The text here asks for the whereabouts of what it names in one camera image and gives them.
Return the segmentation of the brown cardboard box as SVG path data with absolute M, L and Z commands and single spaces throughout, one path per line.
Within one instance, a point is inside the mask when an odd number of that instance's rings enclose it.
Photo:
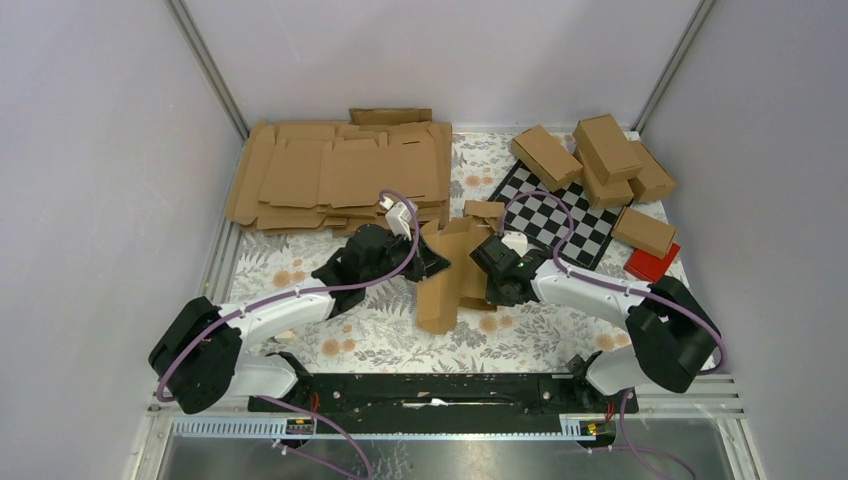
M 495 311 L 486 301 L 487 276 L 471 259 L 471 252 L 495 233 L 505 210 L 502 202 L 468 200 L 465 215 L 449 220 L 444 228 L 437 221 L 423 225 L 423 240 L 450 267 L 417 284 L 417 327 L 443 335 L 457 324 L 461 308 Z

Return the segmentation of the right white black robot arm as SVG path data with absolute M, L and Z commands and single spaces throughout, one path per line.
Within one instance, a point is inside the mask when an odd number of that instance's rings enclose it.
M 597 412 L 627 388 L 654 384 L 685 393 L 720 346 L 721 335 L 688 288 L 664 276 L 654 283 L 625 281 L 531 249 L 518 254 L 491 235 L 470 254 L 486 276 L 493 306 L 536 302 L 565 306 L 606 320 L 627 332 L 630 343 L 601 352 L 580 367 L 575 402 Z

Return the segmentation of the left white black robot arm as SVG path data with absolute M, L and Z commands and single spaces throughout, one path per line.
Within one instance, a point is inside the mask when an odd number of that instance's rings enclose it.
M 421 282 L 450 266 L 419 234 L 406 238 L 368 224 L 304 281 L 275 294 L 224 305 L 194 298 L 148 356 L 159 380 L 155 396 L 177 403 L 186 414 L 227 396 L 267 396 L 285 410 L 299 410 L 309 401 L 308 381 L 287 360 L 254 356 L 251 348 L 351 310 L 371 286 L 395 277 Z

